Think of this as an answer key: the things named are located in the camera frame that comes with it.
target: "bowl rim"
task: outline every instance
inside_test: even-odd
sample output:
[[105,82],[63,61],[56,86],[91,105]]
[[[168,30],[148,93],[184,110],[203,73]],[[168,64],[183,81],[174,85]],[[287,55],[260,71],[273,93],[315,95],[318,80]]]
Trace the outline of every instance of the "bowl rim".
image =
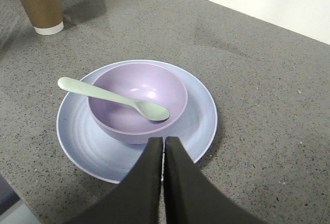
[[166,128],[168,128],[169,126],[171,126],[173,123],[175,123],[181,116],[182,114],[184,113],[186,107],[187,107],[187,104],[188,104],[188,90],[187,90],[187,87],[186,85],[184,84],[184,82],[182,81],[182,79],[176,74],[174,73],[173,71],[171,71],[170,69],[168,68],[165,68],[163,66],[160,66],[160,65],[156,65],[156,64],[153,64],[151,62],[143,62],[143,61],[128,61],[127,63],[125,64],[120,64],[118,66],[115,66],[113,68],[110,68],[109,70],[105,71],[104,73],[102,73],[101,75],[99,75],[94,81],[93,81],[93,85],[95,84],[95,82],[100,78],[102,77],[104,74],[108,73],[109,71],[112,71],[113,69],[115,68],[118,68],[118,67],[123,67],[123,66],[127,66],[127,65],[132,65],[132,64],[145,64],[145,65],[151,65],[151,66],[154,66],[154,67],[159,67],[159,68],[162,68],[163,70],[166,70],[168,72],[170,72],[172,75],[174,75],[180,82],[180,84],[182,85],[183,89],[184,89],[184,92],[185,92],[185,102],[184,102],[184,106],[181,110],[181,112],[177,115],[176,118],[174,118],[171,122],[167,123],[166,125],[164,126],[161,126],[157,129],[154,129],[154,130],[149,130],[149,131],[144,131],[144,132],[126,132],[126,131],[120,131],[120,130],[117,130],[117,129],[114,129],[112,127],[109,127],[107,126],[106,124],[104,124],[101,120],[99,120],[93,113],[91,107],[90,107],[90,99],[91,97],[87,97],[87,106],[88,106],[88,110],[90,112],[90,114],[92,115],[93,119],[100,125],[102,126],[104,129],[106,130],[110,130],[112,132],[115,132],[117,134],[122,134],[122,135],[132,135],[132,136],[137,136],[137,135],[148,135],[148,134],[152,134],[152,133],[156,133],[156,132],[159,132],[159,131],[162,131]]

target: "spoon handle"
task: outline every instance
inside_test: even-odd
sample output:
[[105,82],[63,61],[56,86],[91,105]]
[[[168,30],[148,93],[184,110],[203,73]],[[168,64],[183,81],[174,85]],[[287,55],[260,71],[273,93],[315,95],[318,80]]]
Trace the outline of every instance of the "spoon handle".
[[134,100],[129,99],[127,97],[121,96],[119,94],[116,94],[111,91],[107,91],[105,89],[102,89],[97,86],[93,86],[91,84],[78,81],[73,78],[69,77],[62,77],[58,80],[57,82],[58,86],[65,90],[65,91],[70,91],[73,93],[78,93],[82,95],[86,95],[89,97],[94,97],[98,99],[104,99],[104,100],[109,100],[121,104],[126,104],[133,106],[134,105]]

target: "cup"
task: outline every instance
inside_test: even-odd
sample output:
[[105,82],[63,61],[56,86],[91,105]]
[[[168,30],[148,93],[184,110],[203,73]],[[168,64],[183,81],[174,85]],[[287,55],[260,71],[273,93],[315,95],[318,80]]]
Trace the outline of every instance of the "cup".
[[35,31],[52,35],[63,29],[60,0],[21,0]]

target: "cup base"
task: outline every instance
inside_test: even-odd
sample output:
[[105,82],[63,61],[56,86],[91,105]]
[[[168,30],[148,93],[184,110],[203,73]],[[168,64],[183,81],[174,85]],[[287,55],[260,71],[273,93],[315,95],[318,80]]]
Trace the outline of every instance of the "cup base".
[[41,35],[46,35],[46,36],[59,33],[61,30],[63,30],[63,28],[64,28],[63,21],[61,23],[59,23],[58,25],[56,25],[54,27],[50,27],[50,28],[34,27],[36,33],[41,34]]

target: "spoon head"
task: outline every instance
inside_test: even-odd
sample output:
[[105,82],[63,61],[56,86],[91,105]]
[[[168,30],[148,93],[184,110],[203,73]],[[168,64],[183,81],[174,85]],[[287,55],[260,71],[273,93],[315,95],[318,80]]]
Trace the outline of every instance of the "spoon head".
[[168,109],[149,101],[136,101],[136,110],[151,121],[163,121],[170,117]]

